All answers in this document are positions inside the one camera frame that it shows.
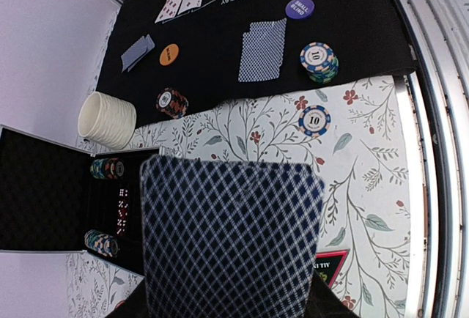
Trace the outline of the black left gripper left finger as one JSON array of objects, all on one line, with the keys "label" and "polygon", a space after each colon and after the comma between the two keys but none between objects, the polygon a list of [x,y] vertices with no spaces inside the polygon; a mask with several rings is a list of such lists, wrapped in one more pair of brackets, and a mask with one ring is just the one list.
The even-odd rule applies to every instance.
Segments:
[{"label": "black left gripper left finger", "polygon": [[148,318],[145,280],[132,291],[127,299],[119,303],[106,318]]}]

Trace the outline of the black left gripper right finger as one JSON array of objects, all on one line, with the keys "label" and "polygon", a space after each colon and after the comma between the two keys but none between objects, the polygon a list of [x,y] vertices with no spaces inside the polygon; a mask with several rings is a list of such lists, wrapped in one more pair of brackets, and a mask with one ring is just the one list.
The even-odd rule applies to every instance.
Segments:
[{"label": "black left gripper right finger", "polygon": [[318,272],[311,280],[306,318],[358,318],[334,295]]}]

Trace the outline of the red triangular all-in marker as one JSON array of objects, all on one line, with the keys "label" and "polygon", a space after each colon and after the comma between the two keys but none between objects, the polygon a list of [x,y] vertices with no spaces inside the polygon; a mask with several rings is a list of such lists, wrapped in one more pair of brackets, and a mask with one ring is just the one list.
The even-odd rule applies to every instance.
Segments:
[{"label": "red triangular all-in marker", "polygon": [[316,255],[315,270],[331,288],[336,281],[348,256],[348,250],[321,252]]}]

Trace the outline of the blue playing card deck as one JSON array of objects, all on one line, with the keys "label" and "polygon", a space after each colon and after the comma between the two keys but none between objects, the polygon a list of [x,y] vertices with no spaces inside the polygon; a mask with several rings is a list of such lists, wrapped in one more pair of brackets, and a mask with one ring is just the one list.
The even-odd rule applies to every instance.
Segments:
[{"label": "blue playing card deck", "polygon": [[302,163],[144,161],[150,316],[302,317],[324,188]]}]

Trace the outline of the single blue ten chip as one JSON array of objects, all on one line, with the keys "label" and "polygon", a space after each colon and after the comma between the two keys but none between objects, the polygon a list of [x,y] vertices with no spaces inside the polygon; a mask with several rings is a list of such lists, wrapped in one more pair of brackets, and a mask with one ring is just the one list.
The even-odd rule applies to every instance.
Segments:
[{"label": "single blue ten chip", "polygon": [[299,116],[298,127],[309,137],[320,137],[327,133],[331,124],[331,115],[323,106],[306,107]]}]

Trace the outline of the red black moved chip stack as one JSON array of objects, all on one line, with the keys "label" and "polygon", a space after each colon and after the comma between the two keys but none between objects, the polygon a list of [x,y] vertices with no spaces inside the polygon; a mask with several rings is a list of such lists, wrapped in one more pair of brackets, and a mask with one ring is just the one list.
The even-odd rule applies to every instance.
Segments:
[{"label": "red black moved chip stack", "polygon": [[180,119],[186,115],[189,102],[176,89],[165,88],[156,100],[156,109],[173,119]]}]

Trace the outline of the blue green moved chip stack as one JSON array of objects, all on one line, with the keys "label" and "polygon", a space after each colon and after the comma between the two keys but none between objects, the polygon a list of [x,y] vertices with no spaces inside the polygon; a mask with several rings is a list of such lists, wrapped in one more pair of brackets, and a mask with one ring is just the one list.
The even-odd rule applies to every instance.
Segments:
[{"label": "blue green moved chip stack", "polygon": [[311,42],[300,52],[300,63],[309,78],[317,83],[331,82],[339,71],[339,59],[333,49],[323,42]]}]

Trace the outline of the orange big blind button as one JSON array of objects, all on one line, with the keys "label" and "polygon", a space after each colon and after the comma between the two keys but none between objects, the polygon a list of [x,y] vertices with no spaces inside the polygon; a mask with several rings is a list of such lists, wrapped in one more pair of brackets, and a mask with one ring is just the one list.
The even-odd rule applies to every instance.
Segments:
[{"label": "orange big blind button", "polygon": [[179,56],[179,46],[175,43],[167,45],[161,52],[159,62],[162,66],[169,66]]}]

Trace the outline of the purple small blind button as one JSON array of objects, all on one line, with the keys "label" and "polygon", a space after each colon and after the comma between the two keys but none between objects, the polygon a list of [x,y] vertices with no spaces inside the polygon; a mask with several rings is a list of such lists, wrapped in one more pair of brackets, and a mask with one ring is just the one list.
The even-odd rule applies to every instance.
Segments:
[{"label": "purple small blind button", "polygon": [[291,0],[285,7],[285,14],[293,20],[309,18],[315,9],[313,0]]}]

